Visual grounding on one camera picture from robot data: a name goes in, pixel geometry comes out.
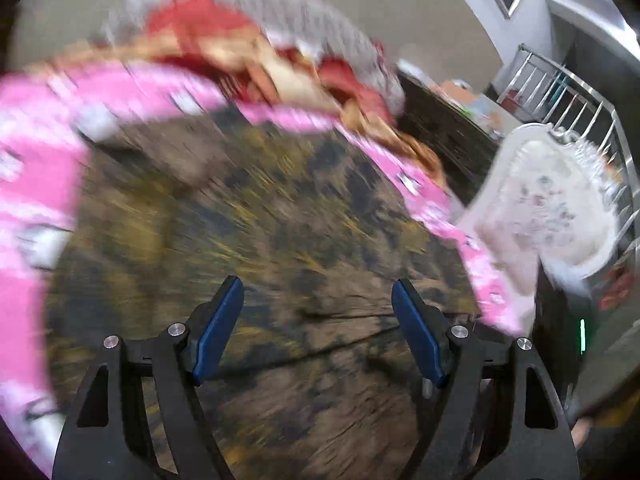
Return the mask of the brown floral batik garment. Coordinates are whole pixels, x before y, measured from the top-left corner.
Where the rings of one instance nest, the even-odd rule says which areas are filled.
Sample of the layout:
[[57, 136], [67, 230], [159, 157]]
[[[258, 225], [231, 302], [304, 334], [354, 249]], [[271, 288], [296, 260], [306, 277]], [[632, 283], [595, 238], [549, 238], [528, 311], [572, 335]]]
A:
[[91, 145], [44, 300], [60, 408], [104, 337], [153, 336], [229, 275], [244, 307], [198, 396], [235, 477], [397, 478], [420, 378], [390, 294], [405, 278], [427, 304], [477, 314], [457, 245], [340, 132], [254, 126], [232, 107]]

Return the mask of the white ornate upholstered chair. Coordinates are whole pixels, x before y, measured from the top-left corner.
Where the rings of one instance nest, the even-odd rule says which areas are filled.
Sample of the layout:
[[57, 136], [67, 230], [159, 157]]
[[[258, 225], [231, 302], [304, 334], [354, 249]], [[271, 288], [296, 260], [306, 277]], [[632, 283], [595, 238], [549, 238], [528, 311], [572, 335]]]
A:
[[530, 122], [502, 140], [458, 227], [489, 250], [512, 292], [530, 296], [541, 261], [578, 278], [605, 267], [620, 232], [616, 193], [592, 142]]

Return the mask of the dark carved wooden cabinet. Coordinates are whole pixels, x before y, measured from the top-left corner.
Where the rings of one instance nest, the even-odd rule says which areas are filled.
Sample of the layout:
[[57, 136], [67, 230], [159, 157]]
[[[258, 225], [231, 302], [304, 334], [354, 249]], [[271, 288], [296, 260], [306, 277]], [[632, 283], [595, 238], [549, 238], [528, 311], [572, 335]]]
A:
[[468, 206], [488, 175], [498, 143], [413, 76], [400, 72], [399, 81], [406, 99], [398, 128], [436, 153], [451, 191]]

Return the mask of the pink penguin blanket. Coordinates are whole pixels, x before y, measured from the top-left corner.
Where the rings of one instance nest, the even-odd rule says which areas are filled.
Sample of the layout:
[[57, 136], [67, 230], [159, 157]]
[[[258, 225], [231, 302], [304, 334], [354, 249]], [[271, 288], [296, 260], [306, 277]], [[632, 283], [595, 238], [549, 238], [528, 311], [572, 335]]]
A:
[[[88, 159], [80, 134], [101, 140], [125, 122], [226, 104], [212, 82], [166, 65], [107, 62], [57, 75], [1, 77], [1, 417], [44, 478], [51, 477], [63, 425], [44, 370], [44, 271], [53, 269], [75, 227], [80, 170]], [[422, 170], [358, 139], [331, 115], [262, 104], [240, 104], [240, 111], [252, 125], [272, 122], [295, 133], [337, 126], [392, 178], [413, 219], [457, 241], [482, 321], [510, 335], [528, 332], [492, 257], [475, 235], [449, 222], [448, 198]]]

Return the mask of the silver metal railing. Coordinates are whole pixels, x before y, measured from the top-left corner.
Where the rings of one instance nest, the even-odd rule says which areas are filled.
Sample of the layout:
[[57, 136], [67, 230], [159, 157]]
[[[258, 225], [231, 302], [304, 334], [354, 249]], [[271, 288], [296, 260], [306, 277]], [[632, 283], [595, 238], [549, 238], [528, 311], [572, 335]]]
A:
[[520, 44], [498, 91], [497, 103], [521, 122], [571, 131], [596, 146], [620, 213], [622, 248], [639, 255], [639, 177], [615, 106], [564, 65]]

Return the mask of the red gold satin sheet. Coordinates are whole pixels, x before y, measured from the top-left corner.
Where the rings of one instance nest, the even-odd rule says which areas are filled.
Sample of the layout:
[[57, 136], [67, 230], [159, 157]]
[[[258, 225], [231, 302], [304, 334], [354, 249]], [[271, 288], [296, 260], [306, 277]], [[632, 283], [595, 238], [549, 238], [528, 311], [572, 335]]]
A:
[[395, 129], [382, 94], [363, 84], [344, 58], [326, 55], [314, 62], [296, 47], [277, 48], [246, 14], [216, 0], [169, 0], [122, 46], [76, 44], [28, 69], [53, 75], [84, 64], [131, 61], [186, 68], [215, 81], [235, 101], [335, 116], [346, 129], [419, 166], [440, 188], [446, 185], [437, 155]]

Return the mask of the grey floral headboard cushion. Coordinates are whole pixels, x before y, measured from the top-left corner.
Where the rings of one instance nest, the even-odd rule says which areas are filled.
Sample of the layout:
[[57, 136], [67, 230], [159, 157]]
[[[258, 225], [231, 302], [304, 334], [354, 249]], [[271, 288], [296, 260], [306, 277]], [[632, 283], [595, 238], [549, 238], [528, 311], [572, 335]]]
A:
[[[352, 66], [358, 80], [376, 90], [394, 117], [401, 115], [405, 93], [386, 66], [383, 49], [349, 18], [322, 0], [215, 0], [241, 11], [269, 38], [292, 40], [317, 53], [334, 54]], [[161, 4], [171, 0], [124, 0], [108, 12], [100, 33], [109, 44], [122, 44], [141, 32]]]

